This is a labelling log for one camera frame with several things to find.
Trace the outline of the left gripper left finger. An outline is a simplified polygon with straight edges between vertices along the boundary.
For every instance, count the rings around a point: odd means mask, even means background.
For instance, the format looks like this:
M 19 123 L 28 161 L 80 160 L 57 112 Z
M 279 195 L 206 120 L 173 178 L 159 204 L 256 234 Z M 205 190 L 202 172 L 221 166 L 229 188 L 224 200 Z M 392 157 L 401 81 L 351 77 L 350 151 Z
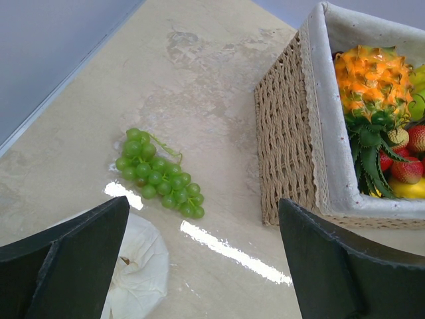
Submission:
M 2 318 L 100 318 L 126 230 L 113 198 L 1 247 Z

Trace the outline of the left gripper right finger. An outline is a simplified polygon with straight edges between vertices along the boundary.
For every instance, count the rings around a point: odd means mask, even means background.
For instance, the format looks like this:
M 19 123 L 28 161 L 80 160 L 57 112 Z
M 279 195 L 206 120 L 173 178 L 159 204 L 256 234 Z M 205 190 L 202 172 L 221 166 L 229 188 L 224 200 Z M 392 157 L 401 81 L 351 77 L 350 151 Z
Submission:
M 280 233 L 302 318 L 423 318 L 424 257 L 346 230 L 289 199 Z

